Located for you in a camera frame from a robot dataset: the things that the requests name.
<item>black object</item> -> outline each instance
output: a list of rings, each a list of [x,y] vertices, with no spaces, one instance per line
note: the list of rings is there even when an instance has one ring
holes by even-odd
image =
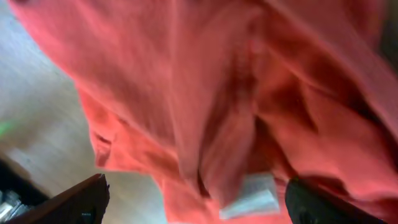
[[[105,175],[96,174],[6,224],[100,224],[108,202]]]
[[[0,161],[0,191],[12,190],[20,196],[20,201],[25,205],[36,206],[44,203],[49,198],[37,190],[32,184],[19,177],[8,165]]]
[[[331,203],[331,198],[338,202],[338,206]],[[298,178],[287,185],[285,202],[293,224],[386,224]]]

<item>red fabric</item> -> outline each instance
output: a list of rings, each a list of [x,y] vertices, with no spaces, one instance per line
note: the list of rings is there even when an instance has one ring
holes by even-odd
[[[11,5],[75,81],[96,165],[153,175],[170,222],[221,223],[244,174],[271,171],[282,213],[226,223],[290,223],[293,175],[398,223],[398,81],[376,51],[382,1]]]

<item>white tag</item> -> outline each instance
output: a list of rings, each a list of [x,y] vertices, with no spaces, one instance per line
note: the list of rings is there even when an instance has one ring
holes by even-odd
[[[272,174],[254,174],[243,180],[239,197],[231,205],[220,210],[220,218],[227,220],[271,213],[279,213],[274,177]]]

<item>red shirt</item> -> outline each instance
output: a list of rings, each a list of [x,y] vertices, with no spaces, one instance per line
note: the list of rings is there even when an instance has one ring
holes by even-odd
[[[294,175],[398,223],[398,80],[374,2],[10,1],[75,81],[96,165],[152,175],[170,222],[221,222],[268,171],[281,214],[227,223],[290,223]]]

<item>floor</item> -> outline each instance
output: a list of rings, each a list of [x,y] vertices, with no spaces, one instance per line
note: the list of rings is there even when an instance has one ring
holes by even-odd
[[[103,223],[166,223],[149,177],[93,165],[73,83],[43,55],[0,0],[0,159],[54,196],[102,172],[111,200]]]

